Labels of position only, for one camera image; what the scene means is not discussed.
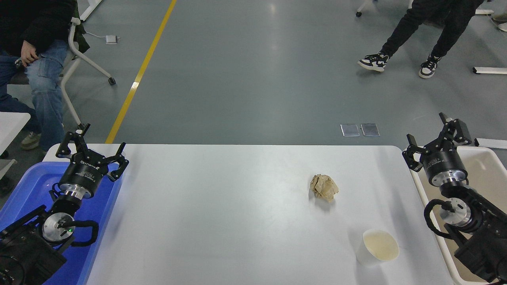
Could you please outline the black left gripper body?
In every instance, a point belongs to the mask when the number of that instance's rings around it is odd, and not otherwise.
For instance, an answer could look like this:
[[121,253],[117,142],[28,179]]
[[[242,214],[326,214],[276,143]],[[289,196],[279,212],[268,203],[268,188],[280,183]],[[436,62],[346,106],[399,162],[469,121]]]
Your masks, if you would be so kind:
[[59,189],[63,192],[84,189],[84,195],[94,195],[108,171],[107,164],[103,162],[104,158],[95,151],[72,155],[71,162],[59,181]]

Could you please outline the seated person's hand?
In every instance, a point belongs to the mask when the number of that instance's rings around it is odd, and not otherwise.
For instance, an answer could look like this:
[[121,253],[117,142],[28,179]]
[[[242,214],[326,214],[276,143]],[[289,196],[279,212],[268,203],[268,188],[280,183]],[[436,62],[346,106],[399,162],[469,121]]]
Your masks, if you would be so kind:
[[22,65],[24,67],[28,67],[31,63],[39,60],[36,52],[36,47],[26,40],[23,41],[20,55]]

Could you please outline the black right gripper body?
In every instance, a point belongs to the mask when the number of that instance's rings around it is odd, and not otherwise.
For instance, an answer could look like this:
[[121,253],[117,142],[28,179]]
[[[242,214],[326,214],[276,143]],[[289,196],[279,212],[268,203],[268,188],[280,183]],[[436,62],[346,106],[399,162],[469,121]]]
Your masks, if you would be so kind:
[[432,179],[440,173],[449,171],[458,172],[460,178],[467,178],[467,171],[456,150],[436,151],[432,153],[421,154],[421,163],[423,164],[426,177]]

